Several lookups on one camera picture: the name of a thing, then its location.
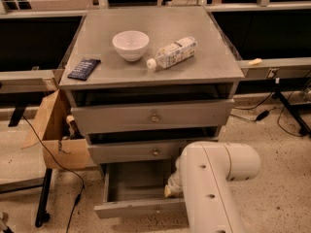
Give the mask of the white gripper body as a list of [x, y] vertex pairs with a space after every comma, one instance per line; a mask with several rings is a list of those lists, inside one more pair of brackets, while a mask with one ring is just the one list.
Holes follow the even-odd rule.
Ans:
[[180, 195], [183, 192], [182, 181], [179, 171], [175, 171], [168, 179], [168, 185], [173, 186], [176, 189], [176, 195]]

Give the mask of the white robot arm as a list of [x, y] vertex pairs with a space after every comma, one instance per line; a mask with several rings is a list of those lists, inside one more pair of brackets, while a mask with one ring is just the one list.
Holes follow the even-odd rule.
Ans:
[[246, 233], [227, 183], [259, 174], [261, 161], [254, 148], [194, 142], [183, 149], [175, 166], [164, 195], [184, 197], [191, 233]]

